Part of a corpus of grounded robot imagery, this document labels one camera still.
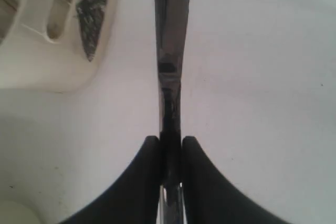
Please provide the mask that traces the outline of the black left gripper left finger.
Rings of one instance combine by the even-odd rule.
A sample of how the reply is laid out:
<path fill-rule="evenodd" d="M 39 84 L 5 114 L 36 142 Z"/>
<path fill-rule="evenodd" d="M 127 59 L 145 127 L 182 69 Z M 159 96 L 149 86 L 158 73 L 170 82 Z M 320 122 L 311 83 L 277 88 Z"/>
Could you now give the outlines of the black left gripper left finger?
<path fill-rule="evenodd" d="M 161 154 L 159 139 L 146 137 L 120 177 L 96 200 L 63 223 L 156 223 Z"/>

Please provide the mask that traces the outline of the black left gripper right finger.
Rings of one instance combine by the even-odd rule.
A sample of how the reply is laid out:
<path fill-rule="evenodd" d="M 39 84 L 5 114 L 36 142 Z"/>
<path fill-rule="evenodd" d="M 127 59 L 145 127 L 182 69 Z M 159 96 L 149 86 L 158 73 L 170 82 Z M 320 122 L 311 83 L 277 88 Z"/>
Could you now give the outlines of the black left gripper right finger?
<path fill-rule="evenodd" d="M 182 142 L 182 183 L 187 223 L 286 223 L 231 184 L 193 136 Z"/>

